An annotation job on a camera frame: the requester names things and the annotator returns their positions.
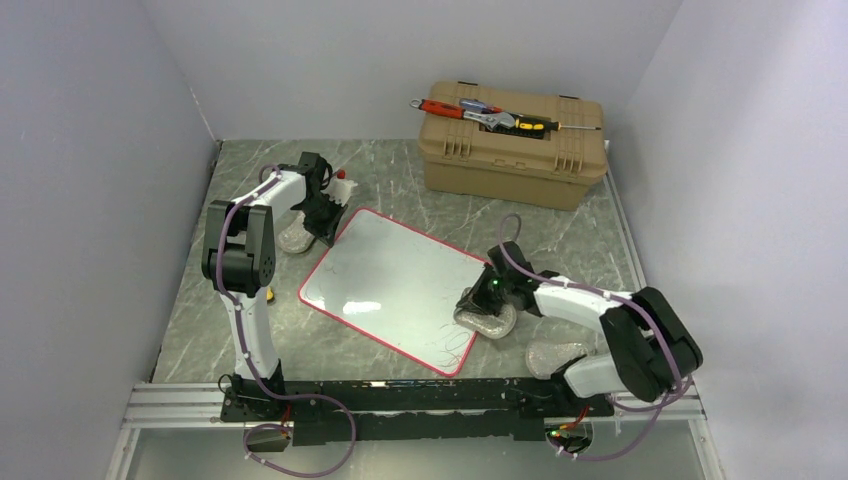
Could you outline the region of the red framed whiteboard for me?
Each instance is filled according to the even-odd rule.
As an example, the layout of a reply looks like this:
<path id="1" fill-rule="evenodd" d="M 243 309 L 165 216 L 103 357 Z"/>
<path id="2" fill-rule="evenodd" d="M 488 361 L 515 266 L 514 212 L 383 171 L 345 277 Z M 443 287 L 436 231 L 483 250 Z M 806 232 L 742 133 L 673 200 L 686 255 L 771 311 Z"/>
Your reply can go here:
<path id="1" fill-rule="evenodd" d="M 454 377 L 476 340 L 453 318 L 481 258 L 369 208 L 357 209 L 299 300 L 429 370 Z"/>

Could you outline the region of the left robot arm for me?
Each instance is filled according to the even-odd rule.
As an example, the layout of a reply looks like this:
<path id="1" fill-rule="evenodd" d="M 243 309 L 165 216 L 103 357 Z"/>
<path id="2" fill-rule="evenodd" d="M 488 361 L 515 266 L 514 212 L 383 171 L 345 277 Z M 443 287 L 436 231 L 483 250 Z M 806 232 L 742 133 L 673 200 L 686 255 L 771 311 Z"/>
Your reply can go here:
<path id="1" fill-rule="evenodd" d="M 232 391 L 247 398 L 248 407 L 261 419 L 279 417 L 289 397 L 268 312 L 276 272 L 275 225 L 294 213 L 294 221 L 283 230 L 288 252 L 301 253 L 315 242 L 332 247 L 355 185 L 320 154 L 304 152 L 294 165 L 262 167 L 251 191 L 209 205 L 201 270 L 230 321 L 236 351 Z"/>

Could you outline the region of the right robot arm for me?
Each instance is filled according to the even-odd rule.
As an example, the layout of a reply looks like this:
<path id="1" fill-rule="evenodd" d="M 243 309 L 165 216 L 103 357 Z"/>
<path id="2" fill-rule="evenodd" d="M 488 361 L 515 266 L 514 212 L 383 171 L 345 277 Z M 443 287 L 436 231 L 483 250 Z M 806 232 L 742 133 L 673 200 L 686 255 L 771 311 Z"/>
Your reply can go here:
<path id="1" fill-rule="evenodd" d="M 488 252 L 476 282 L 465 289 L 455 322 L 496 340 L 527 313 L 592 331 L 595 344 L 532 340 L 525 350 L 530 374 L 553 381 L 557 411 L 574 415 L 590 397 L 628 392 L 654 402 L 684 390 L 703 354 L 664 294 L 653 287 L 615 292 L 537 272 L 513 241 Z"/>

